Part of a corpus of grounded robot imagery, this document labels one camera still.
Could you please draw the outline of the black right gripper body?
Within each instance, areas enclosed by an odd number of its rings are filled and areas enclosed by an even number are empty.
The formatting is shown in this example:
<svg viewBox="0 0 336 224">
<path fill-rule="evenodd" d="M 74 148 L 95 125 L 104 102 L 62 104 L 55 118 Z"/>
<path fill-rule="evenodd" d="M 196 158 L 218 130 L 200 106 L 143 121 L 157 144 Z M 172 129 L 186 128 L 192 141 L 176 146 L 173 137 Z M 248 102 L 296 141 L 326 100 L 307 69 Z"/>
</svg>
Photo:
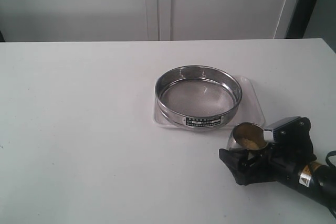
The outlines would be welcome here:
<svg viewBox="0 0 336 224">
<path fill-rule="evenodd" d="M 294 123 L 279 140 L 265 140 L 268 145 L 260 151 L 249 151 L 247 161 L 250 184 L 279 182 L 283 185 L 308 185 L 311 175 L 303 173 L 317 157 L 314 154 L 307 117 Z"/>
</svg>

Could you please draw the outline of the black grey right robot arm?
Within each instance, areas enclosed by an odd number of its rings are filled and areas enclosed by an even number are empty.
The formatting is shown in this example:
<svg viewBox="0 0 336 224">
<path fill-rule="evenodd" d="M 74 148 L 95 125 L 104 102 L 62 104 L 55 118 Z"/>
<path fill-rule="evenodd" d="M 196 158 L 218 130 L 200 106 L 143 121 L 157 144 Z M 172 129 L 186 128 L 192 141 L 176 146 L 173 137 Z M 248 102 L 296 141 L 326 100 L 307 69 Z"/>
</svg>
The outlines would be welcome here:
<svg viewBox="0 0 336 224">
<path fill-rule="evenodd" d="M 243 122 L 236 125 L 219 159 L 241 186 L 278 182 L 325 206 L 335 215 L 335 165 L 326 155 L 317 161 L 307 117 L 281 119 L 267 127 Z"/>
</svg>

